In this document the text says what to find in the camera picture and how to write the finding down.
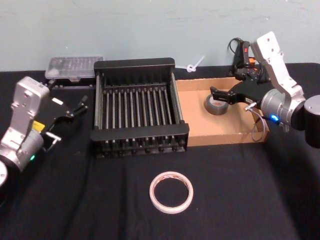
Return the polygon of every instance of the blue led light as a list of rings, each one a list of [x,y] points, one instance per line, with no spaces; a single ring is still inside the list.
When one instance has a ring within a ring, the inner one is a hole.
[[[271,115],[271,119],[272,119],[274,122],[278,122],[278,121],[279,121],[279,118],[278,118],[276,115]]]

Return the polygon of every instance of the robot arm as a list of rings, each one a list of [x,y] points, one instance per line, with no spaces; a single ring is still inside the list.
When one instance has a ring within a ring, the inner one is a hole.
[[[86,112],[86,99],[87,96],[71,110],[61,100],[50,97],[50,89],[31,77],[16,84],[10,126],[0,142],[0,204],[8,185],[43,145],[51,144],[48,151],[61,140],[50,132],[52,128],[61,121],[72,122]]]
[[[247,103],[246,110],[256,107],[265,118],[275,120],[285,131],[290,127],[305,130],[306,142],[320,148],[320,95],[305,99],[302,87],[288,73],[284,54],[273,32],[259,37],[250,46],[270,81],[259,84],[256,79],[246,76],[228,92],[211,87],[213,98],[229,104]]]

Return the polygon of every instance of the yellow label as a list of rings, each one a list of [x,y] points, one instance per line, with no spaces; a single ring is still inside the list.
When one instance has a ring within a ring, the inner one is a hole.
[[[41,122],[33,121],[32,128],[41,133],[41,131],[45,128],[45,125],[43,125]]]

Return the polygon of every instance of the gray duct tape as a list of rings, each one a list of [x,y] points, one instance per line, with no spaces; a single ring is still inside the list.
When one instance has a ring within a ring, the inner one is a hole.
[[[205,109],[213,115],[225,114],[229,104],[225,101],[214,100],[214,97],[210,94],[204,103]]]

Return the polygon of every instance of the clear plastic lid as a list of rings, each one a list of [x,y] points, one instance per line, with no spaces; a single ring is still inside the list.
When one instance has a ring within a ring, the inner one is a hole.
[[[69,79],[71,82],[94,78],[94,64],[103,59],[102,56],[53,57],[45,71],[45,78]]]

